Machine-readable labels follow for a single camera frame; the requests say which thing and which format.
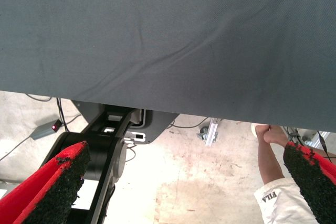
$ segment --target fila logo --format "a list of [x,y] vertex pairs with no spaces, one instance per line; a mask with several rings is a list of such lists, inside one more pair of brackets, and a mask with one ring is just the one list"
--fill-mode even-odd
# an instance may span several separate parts
[[262,200],[263,200],[264,202],[266,202],[266,199],[270,200],[270,199],[275,198],[276,196],[277,196],[277,195],[275,194],[275,191],[274,191],[273,193],[270,193],[270,194],[266,195],[264,198],[262,198]]

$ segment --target skin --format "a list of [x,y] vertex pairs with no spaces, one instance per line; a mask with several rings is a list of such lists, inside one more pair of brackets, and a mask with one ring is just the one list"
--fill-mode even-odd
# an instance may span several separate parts
[[[258,125],[256,126],[258,137],[258,165],[261,178],[264,184],[273,180],[284,178],[279,162],[277,161],[274,152],[270,146],[271,143],[285,147],[288,143],[287,136],[282,131],[281,127],[276,125]],[[312,148],[314,152],[321,156],[326,156],[323,150]],[[336,157],[335,154],[329,153],[330,157]],[[336,165],[336,158],[331,159]]]

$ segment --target metal stand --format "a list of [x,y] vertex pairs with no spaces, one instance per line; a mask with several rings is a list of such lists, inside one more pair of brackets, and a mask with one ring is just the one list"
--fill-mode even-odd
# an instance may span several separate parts
[[212,143],[216,142],[218,132],[217,132],[217,127],[218,127],[219,119],[218,118],[211,118],[209,127],[203,127],[197,134],[197,136],[205,140],[205,146],[211,146]]

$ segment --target black cable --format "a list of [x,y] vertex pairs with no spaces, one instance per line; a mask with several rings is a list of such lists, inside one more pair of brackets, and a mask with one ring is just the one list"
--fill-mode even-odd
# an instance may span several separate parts
[[134,156],[133,156],[132,158],[130,158],[129,160],[126,160],[125,163],[126,163],[126,162],[129,162],[129,161],[131,161],[131,160],[133,160],[133,159],[135,159],[135,157],[137,156],[137,155],[136,155],[137,153],[135,152],[135,150],[132,149],[132,148],[134,148],[134,147],[136,147],[136,145],[134,145],[134,146],[132,146],[132,147],[127,147],[127,149],[129,149],[131,152],[134,153]]
[[175,119],[174,119],[174,121],[173,121],[173,122],[166,128],[166,130],[168,130],[168,129],[170,129],[171,127],[173,127],[174,123],[175,123]]
[[32,96],[29,95],[29,94],[25,94],[25,95],[28,96],[29,98],[35,100],[35,101],[38,101],[38,102],[49,102],[49,101],[52,99],[52,97],[49,97],[49,98],[47,98],[46,100],[42,100],[42,99],[37,99],[37,98],[35,98],[35,97],[32,97]]
[[61,98],[56,98],[56,103],[57,103],[58,111],[59,111],[59,113],[60,113],[61,121],[62,121],[62,123],[63,123],[63,125],[64,125],[65,131],[66,131],[66,132],[69,132],[67,123],[66,123],[65,118],[64,118],[64,113],[63,113],[63,108],[62,108],[62,101],[61,101]]
[[111,197],[112,197],[112,195],[114,194],[114,191],[116,190],[115,187],[116,185],[113,185],[113,188],[112,188],[112,191],[111,191],[111,193],[110,193],[110,195],[109,195],[109,197],[107,198],[107,201],[104,203],[104,205],[102,206],[102,209],[104,209],[104,216],[105,217],[107,217],[107,215],[106,215],[106,213],[107,213],[107,205],[108,205],[108,203],[110,202],[110,199],[111,199]]
[[132,149],[132,148],[134,148],[134,147],[137,147],[137,145],[136,145],[136,144],[134,144],[134,145],[133,145],[133,146],[131,146],[131,147],[127,146],[127,149]]
[[299,141],[299,143],[302,145],[302,146],[304,146],[304,144],[301,142],[301,136],[300,136],[300,134],[299,134],[299,132],[298,132],[298,128],[295,128],[295,133],[297,134],[296,135],[296,138],[298,139],[298,141]]
[[175,125],[174,123],[172,123],[170,126],[171,127],[175,127],[175,128],[181,128],[181,129],[191,129],[191,128],[196,128],[198,126],[200,126],[205,120],[207,120],[209,117],[206,117],[205,119],[203,119],[199,124],[195,125],[195,126],[187,126],[187,127],[184,127],[184,126],[177,126]]
[[30,138],[30,136],[29,137],[27,137],[27,138],[25,138],[25,139],[23,139],[20,143],[18,143],[10,152],[8,152],[5,156],[3,156],[1,159],[0,159],[0,161],[2,161],[5,157],[7,157],[10,153],[12,153],[13,152],[13,150],[15,150],[16,148],[18,148],[24,141],[26,141],[26,140],[28,140]]
[[323,148],[324,152],[327,155],[327,158],[329,159],[330,162],[332,162],[330,157],[329,157],[329,154],[328,154],[328,151],[327,151],[327,145],[325,144],[325,140],[324,140],[323,136],[321,135],[321,133],[319,131],[317,131],[317,133],[319,134],[320,143],[322,145],[322,148]]
[[76,115],[73,119],[71,119],[69,122],[67,122],[67,125],[72,123],[74,120],[76,120],[80,116],[81,116],[81,114]]

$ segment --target gray fabric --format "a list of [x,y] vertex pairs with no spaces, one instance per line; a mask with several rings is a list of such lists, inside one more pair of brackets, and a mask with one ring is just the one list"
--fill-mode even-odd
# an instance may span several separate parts
[[336,131],[336,0],[0,0],[0,89]]

